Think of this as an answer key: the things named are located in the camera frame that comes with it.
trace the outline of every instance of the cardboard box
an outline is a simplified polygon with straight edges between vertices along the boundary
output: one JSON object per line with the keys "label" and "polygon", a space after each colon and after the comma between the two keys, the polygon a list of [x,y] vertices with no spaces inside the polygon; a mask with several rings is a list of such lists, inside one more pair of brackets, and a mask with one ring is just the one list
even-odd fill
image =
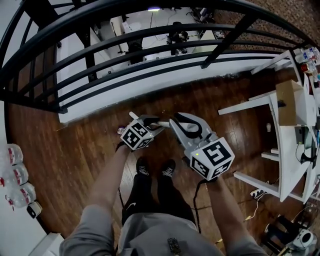
{"label": "cardboard box", "polygon": [[316,104],[312,95],[295,81],[275,86],[280,126],[314,126]]}

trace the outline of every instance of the white desk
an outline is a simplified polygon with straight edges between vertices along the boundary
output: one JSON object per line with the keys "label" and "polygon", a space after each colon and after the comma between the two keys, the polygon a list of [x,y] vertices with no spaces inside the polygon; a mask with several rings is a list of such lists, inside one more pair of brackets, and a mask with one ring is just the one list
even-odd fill
{"label": "white desk", "polygon": [[[270,93],[265,93],[254,98],[250,98],[247,102],[220,109],[218,113],[219,115],[224,115],[262,105],[269,105],[273,117],[278,146],[278,158],[274,158],[273,160],[279,162],[279,186],[268,184],[256,178],[243,174],[239,171],[236,171],[233,175],[234,177],[252,186],[255,186],[256,188],[279,197],[280,202],[283,202],[287,196],[290,196],[305,203],[310,197],[314,188],[311,190],[310,186],[305,186],[306,191],[304,191],[302,196],[292,193],[292,190],[307,170],[307,181],[309,184],[314,186],[317,172],[316,170],[312,170],[312,165],[310,164],[310,162],[304,162],[303,164],[301,164],[297,160],[297,158],[300,159],[304,151],[304,147],[301,145],[297,148],[298,144],[296,142],[295,127],[279,126],[278,102],[276,92],[272,91]],[[311,149],[306,149],[304,153],[307,157],[310,157]]]}

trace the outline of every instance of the plastic bottle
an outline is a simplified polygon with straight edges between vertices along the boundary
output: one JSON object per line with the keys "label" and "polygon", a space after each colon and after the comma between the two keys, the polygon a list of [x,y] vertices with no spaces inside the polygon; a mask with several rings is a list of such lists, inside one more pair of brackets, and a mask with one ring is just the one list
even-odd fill
{"label": "plastic bottle", "polygon": [[0,177],[0,185],[9,189],[17,188],[28,181],[29,174],[23,163],[16,164],[4,170]]}
{"label": "plastic bottle", "polygon": [[7,144],[0,148],[0,164],[2,167],[22,163],[24,155],[16,144]]}
{"label": "plastic bottle", "polygon": [[16,189],[11,190],[8,195],[5,196],[5,199],[12,206],[13,210],[14,207],[22,208],[27,206],[36,200],[36,198],[35,187],[28,182]]}

